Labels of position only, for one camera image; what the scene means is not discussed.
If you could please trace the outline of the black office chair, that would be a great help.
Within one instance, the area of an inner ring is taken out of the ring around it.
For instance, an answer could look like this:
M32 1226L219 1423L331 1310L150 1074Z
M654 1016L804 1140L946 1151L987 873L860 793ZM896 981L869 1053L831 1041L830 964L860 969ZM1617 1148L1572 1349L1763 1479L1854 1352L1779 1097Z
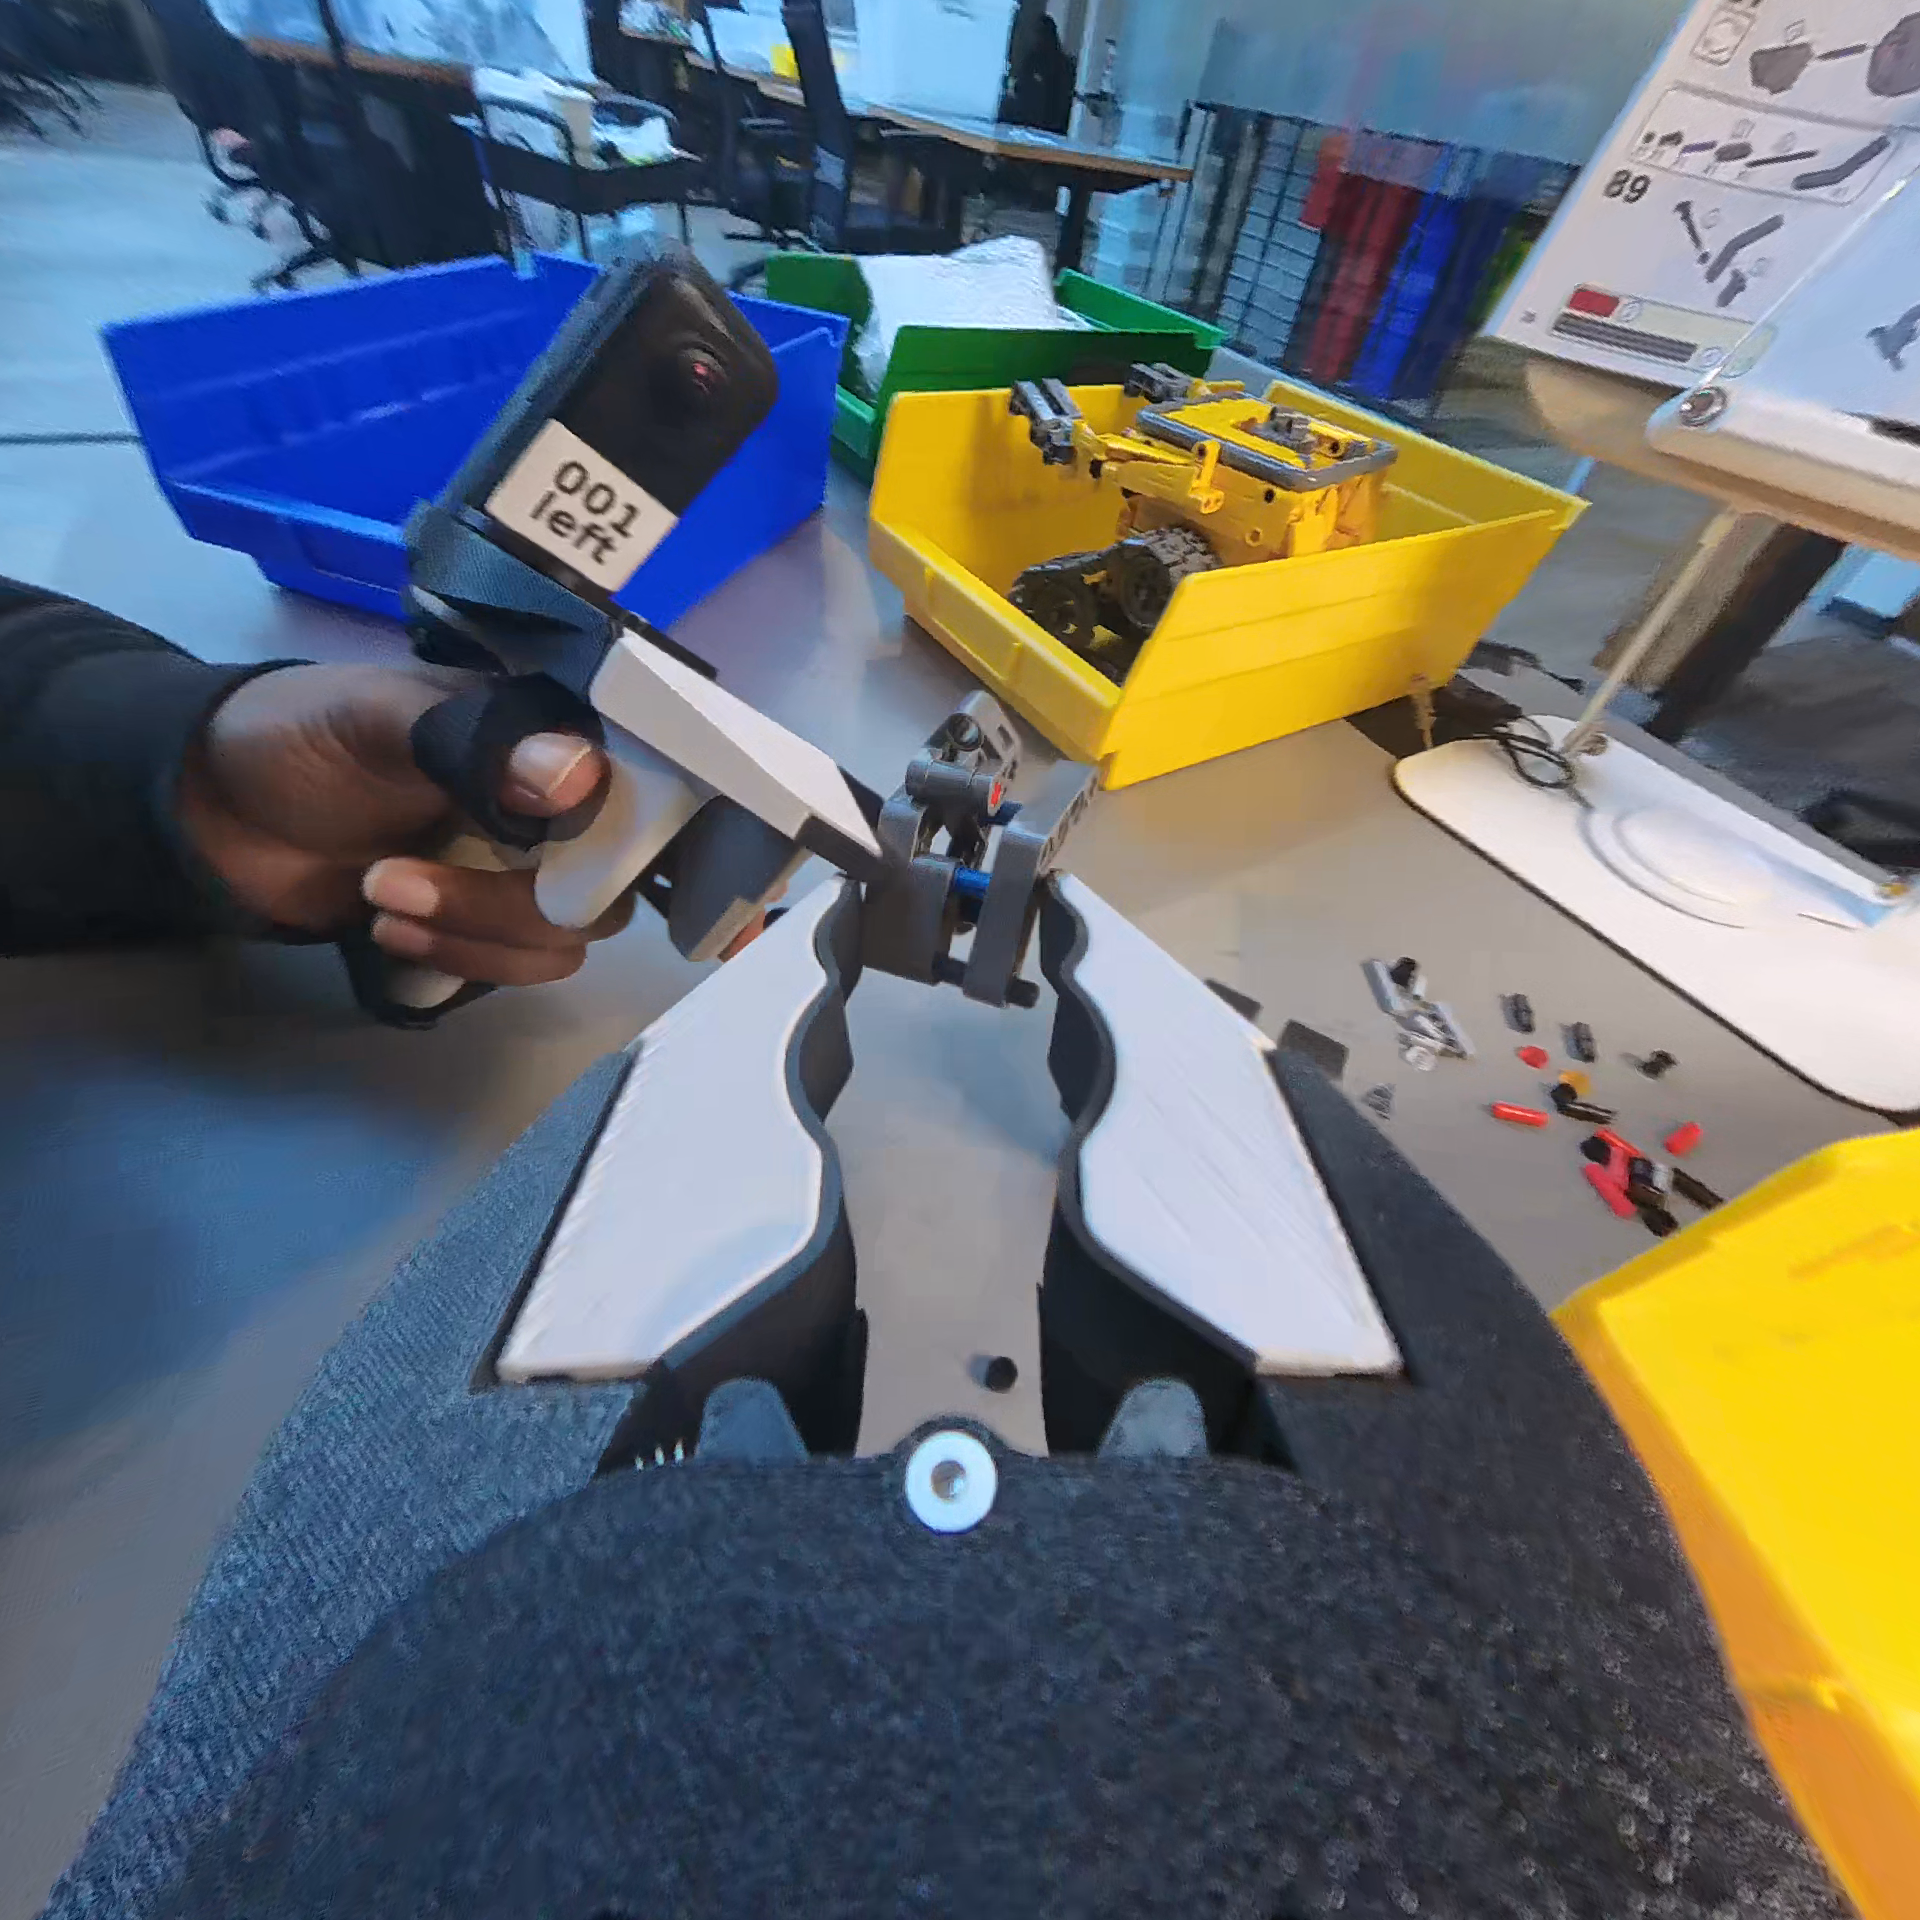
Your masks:
M843 100L821 3L781 3L781 27L796 53L801 116L813 142L804 163L804 231L821 253L908 253L899 237L899 156L884 131L860 122Z
M362 261L339 234L331 181L302 135L295 89L274 77L207 3L143 3L158 34L158 69L193 128L206 168L222 195L212 202L227 222L248 202L248 227L266 237L266 213L291 213L301 241L275 266L252 277L252 292L294 292L317 270L352 278Z

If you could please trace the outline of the grey desk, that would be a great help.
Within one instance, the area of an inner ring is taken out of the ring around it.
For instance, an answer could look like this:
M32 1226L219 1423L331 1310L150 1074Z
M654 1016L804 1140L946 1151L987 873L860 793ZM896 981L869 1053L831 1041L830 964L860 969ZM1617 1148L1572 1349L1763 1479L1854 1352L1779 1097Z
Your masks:
M1402 804L1349 721L1101 799L1071 869L1190 973L1349 1047L1349 1097L1537 1291L1650 1236L1605 1215L1558 1134L1478 1107L1500 1085L1497 993L1604 1050L1638 1143L1705 1124L1736 1195L1882 1119L1736 1041ZM1415 956L1479 1047L1404 1074L1359 957ZM352 1007L331 950L122 950L2 969L2 1916L35 1916L99 1812L174 1624L252 1458L397 1263L601 1053L696 969L654 918L548 990L438 1032ZM866 1448L966 1409L1043 1440L1034 1275L1065 1115L1047 1012L869 978L831 1111L873 1328ZM992 1394L975 1356L1015 1356Z

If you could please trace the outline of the shelf of coloured bins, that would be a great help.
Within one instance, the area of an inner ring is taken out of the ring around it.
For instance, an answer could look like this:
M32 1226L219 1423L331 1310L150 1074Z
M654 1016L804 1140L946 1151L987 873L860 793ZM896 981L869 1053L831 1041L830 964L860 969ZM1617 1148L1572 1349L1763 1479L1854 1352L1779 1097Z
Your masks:
M1223 346L1399 419L1436 419L1574 163L1193 100L1155 289Z

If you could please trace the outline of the small brick parts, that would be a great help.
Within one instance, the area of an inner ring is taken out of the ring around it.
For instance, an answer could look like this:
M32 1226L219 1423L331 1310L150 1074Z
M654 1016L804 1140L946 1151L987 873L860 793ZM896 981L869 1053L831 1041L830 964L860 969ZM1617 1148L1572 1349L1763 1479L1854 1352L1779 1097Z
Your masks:
M1404 1074L1473 1066L1483 1053L1466 1023L1441 1001L1415 956L1359 957L1363 985L1390 1027L1396 1058ZM1479 1115L1524 1134L1558 1134L1574 1151L1574 1172L1608 1216L1638 1219L1666 1236L1685 1215L1714 1210L1722 1195L1691 1159L1705 1143L1698 1119L1674 1119L1638 1143L1627 1128L1624 1093L1600 1080L1608 1070L1663 1089L1680 1058L1672 1047L1608 1053L1588 1019L1548 1027L1529 993L1497 993L1505 1041L1492 1050L1500 1085L1479 1102Z

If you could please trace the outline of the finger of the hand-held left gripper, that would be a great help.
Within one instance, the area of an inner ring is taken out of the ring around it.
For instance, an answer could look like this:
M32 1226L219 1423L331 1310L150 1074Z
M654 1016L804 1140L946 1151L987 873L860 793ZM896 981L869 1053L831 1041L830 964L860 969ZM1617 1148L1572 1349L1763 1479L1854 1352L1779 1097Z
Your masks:
M877 827L852 776L813 740L735 700L686 657L623 628L592 670L606 733L659 753L693 784L852 875L880 873Z

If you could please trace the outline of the blue storage bin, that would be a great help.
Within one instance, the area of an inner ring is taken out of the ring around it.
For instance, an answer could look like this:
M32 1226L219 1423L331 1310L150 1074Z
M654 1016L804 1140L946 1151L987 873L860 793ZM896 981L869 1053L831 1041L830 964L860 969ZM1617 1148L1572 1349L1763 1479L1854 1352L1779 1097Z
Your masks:
M114 322L102 346L184 532L325 603L402 619L402 525L438 499L597 270L502 255ZM735 296L781 395L617 592L673 628L826 502L850 320Z

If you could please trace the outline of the wooden workbench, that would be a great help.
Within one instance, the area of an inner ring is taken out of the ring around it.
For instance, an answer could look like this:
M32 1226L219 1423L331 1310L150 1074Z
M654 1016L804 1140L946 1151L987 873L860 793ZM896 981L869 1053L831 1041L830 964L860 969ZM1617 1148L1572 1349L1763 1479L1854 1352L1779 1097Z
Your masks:
M1172 195L1193 168L1148 145L1009 120L1015 53L1040 41L1043 3L821 3L831 69L860 122L899 156L908 255L966 241L989 187L1053 203L1051 260L1080 270L1090 208L1132 192ZM623 52L650 47L705 77L721 202L775 246L821 253L804 231L813 142L781 3L589 3Z

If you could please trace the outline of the green storage bin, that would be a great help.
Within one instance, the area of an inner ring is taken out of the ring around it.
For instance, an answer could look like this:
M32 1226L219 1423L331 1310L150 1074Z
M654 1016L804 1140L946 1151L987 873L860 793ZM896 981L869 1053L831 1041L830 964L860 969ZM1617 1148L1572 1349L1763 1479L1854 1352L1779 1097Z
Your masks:
M1007 387L1023 379L1101 385L1114 382L1132 361L1165 361L1200 374L1223 343L1217 322L1080 270L1053 270L1057 300L1088 317L1088 329L908 326L877 399L866 399L852 385L852 334L869 312L869 296L860 289L852 255L772 253L760 278L772 300L844 320L831 402L831 457L864 482L877 469L885 411L896 395Z

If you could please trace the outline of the person's left hand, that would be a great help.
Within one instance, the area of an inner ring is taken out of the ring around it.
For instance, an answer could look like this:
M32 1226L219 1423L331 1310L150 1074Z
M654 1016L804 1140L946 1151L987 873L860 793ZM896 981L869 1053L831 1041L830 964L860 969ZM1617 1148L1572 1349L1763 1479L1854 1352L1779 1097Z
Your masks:
M527 873L438 857L456 815L417 767L413 721L472 683L434 663L284 663L240 686L179 774L189 842L274 926L364 926L402 964L489 985L574 976L589 943L632 923L632 895L585 926L560 926Z

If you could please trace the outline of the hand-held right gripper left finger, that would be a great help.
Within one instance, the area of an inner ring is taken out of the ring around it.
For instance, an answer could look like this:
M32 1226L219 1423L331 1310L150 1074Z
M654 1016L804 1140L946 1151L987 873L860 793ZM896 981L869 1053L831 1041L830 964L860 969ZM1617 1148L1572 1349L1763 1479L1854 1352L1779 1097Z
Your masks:
M864 891L791 903L627 1050L502 1324L502 1384L627 1384L617 1447L693 1448L710 1398L766 1380L809 1451L852 1451L869 1321L830 1115Z

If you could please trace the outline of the yellow storage bin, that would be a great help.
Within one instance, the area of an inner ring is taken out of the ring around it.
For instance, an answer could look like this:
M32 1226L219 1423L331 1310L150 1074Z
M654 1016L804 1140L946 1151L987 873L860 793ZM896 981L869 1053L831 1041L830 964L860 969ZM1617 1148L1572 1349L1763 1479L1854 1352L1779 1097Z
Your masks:
M869 495L869 554L908 616L1106 789L1153 781L1447 686L1585 502L1278 379L1292 408L1381 437L1373 541L1180 582L1122 683L1013 608L1020 570L1106 544L1117 505L1047 468L1007 387L905 393Z
M1552 1317L1812 1842L1858 1916L1915 1916L1915 1133L1785 1167Z

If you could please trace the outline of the white foam block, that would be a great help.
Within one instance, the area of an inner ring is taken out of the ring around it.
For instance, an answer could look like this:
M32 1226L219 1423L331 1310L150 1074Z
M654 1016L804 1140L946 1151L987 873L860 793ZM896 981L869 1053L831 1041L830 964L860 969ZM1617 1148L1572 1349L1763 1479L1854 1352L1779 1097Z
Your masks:
M852 385L877 399L908 326L932 329L1088 329L1090 320L1065 307L1043 241L992 234L948 255L855 255L869 312L852 334Z

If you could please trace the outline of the black brick assembly coloured pins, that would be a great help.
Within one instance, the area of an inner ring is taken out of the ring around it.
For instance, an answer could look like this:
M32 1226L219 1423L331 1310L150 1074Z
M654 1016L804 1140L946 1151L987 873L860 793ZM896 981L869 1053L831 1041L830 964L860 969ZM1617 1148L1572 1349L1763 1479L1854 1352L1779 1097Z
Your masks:
M922 744L877 815L880 875L864 884L860 960L917 985L963 985L954 942L989 892L992 836L1020 817L1020 729L987 692Z

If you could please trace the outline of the instruction booklet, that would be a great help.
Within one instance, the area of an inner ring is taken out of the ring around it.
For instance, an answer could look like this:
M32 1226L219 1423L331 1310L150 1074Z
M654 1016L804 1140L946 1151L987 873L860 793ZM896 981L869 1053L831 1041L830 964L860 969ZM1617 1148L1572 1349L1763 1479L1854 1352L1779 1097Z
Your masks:
M1915 175L1915 3L1691 3L1487 337L1666 393Z

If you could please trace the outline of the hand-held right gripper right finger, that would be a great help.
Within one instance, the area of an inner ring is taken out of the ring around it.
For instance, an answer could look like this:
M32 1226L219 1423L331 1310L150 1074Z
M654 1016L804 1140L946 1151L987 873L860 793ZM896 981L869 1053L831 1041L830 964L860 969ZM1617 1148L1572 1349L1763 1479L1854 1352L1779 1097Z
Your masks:
M1267 1380L1402 1380L1404 1356L1278 1076L1278 1042L1075 875L1040 903L1067 1119L1040 1277L1047 1451L1096 1451L1147 1380L1205 1442Z

